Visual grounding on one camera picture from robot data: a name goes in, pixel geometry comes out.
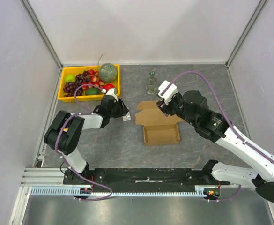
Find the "brown cardboard box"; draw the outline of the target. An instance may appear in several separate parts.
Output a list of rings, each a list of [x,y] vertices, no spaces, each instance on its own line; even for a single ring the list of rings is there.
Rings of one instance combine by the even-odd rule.
[[[180,143],[178,116],[165,116],[156,106],[156,101],[140,102],[135,114],[136,124],[143,126],[145,146],[171,145]]]

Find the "small white packet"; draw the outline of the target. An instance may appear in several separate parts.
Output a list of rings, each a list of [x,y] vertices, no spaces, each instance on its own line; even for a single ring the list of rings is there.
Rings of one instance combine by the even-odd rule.
[[[123,121],[130,121],[131,120],[131,116],[130,116],[130,112],[128,112],[126,115],[122,116]]]

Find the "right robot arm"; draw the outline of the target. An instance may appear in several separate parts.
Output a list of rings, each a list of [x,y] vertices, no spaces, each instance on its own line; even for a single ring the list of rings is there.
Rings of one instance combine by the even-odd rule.
[[[202,181],[228,181],[253,188],[261,197],[274,203],[274,155],[248,139],[236,126],[209,109],[207,99],[199,91],[181,95],[177,89],[159,91],[158,108],[166,115],[176,115],[192,125],[201,137],[216,143],[245,161],[250,168],[229,167],[209,160],[211,168],[201,173]]]

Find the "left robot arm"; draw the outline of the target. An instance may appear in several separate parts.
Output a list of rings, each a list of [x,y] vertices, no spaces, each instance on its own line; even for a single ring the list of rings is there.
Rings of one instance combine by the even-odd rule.
[[[86,113],[70,113],[61,110],[55,116],[44,136],[44,142],[55,150],[74,172],[73,178],[79,184],[89,181],[89,164],[78,150],[81,132],[87,129],[104,128],[111,118],[125,117],[129,109],[121,98],[105,96],[100,105]]]

